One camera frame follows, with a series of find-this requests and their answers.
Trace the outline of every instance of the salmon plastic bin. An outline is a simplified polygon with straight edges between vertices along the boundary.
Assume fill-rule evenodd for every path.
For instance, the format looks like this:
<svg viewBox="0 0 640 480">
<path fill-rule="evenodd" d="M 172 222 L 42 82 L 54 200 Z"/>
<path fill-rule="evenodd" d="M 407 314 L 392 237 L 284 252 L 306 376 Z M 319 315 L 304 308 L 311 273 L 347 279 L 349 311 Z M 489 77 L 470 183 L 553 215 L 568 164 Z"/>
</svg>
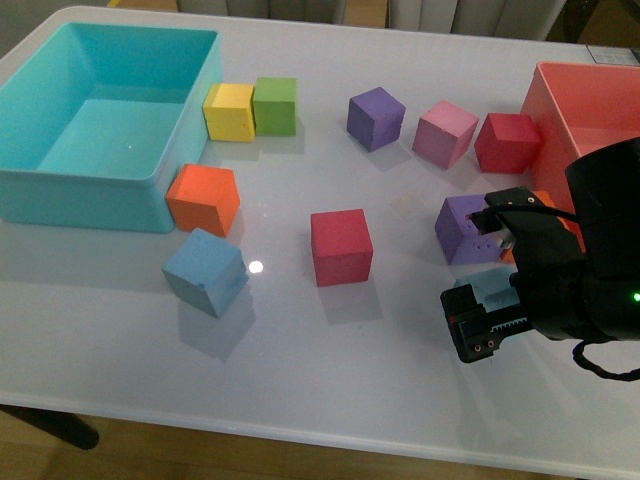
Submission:
<svg viewBox="0 0 640 480">
<path fill-rule="evenodd" d="M 531 173 L 536 190 L 574 211 L 565 169 L 602 147 L 640 136 L 640 68 L 541 62 L 522 106 L 542 146 Z M 570 224 L 580 237 L 579 229 Z"/>
</svg>

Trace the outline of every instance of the table leg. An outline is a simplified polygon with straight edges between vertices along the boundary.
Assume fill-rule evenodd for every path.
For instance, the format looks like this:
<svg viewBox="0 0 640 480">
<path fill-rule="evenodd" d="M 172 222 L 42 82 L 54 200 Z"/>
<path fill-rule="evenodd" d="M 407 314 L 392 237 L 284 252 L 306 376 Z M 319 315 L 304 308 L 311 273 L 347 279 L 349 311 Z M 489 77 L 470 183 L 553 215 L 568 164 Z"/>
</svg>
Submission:
<svg viewBox="0 0 640 480">
<path fill-rule="evenodd" d="M 82 450 L 98 445 L 97 431 L 72 413 L 0 405 L 0 410 Z"/>
</svg>

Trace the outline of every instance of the orange cube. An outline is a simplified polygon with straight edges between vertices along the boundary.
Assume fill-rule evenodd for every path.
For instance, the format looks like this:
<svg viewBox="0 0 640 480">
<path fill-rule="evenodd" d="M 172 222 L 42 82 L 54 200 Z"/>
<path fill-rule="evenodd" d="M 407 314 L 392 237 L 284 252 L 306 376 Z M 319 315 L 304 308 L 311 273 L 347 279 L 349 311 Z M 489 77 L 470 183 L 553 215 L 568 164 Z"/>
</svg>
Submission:
<svg viewBox="0 0 640 480">
<path fill-rule="evenodd" d="M 185 164 L 166 195 L 180 230 L 226 237 L 240 206 L 233 170 Z"/>
</svg>

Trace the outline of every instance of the black cable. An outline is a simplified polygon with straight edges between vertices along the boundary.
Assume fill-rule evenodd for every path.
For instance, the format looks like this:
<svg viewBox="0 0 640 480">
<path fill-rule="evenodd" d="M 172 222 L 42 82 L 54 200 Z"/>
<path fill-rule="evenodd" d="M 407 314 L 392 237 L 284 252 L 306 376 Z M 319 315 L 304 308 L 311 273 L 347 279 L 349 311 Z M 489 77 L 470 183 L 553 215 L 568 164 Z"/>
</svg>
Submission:
<svg viewBox="0 0 640 480">
<path fill-rule="evenodd" d="M 584 347 L 592 344 L 593 342 L 583 340 L 573 349 L 573 361 L 576 362 L 578 366 L 584 368 L 585 370 L 589 370 L 590 372 L 598 375 L 600 378 L 604 378 L 606 380 L 617 380 L 619 382 L 635 382 L 636 380 L 640 380 L 640 368 L 631 370 L 627 373 L 611 373 L 606 371 L 601 366 L 596 365 L 592 361 L 588 360 L 584 356 Z"/>
<path fill-rule="evenodd" d="M 578 216 L 575 213 L 566 212 L 557 208 L 548 207 L 546 205 L 514 205 L 507 203 L 504 205 L 493 205 L 482 210 L 484 214 L 495 215 L 504 212 L 531 212 L 543 215 L 551 215 L 553 217 L 564 218 L 570 222 L 578 223 Z"/>
</svg>

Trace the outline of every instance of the yellow cube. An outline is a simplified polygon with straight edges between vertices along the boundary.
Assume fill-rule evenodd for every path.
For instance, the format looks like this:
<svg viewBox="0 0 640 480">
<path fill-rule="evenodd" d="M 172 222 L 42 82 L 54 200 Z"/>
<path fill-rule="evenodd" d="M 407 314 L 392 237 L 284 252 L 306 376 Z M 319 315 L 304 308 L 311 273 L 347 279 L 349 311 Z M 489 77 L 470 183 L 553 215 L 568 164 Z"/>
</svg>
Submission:
<svg viewBox="0 0 640 480">
<path fill-rule="evenodd" d="M 215 83 L 202 110 L 211 140 L 253 142 L 256 135 L 251 99 L 253 85 Z"/>
</svg>

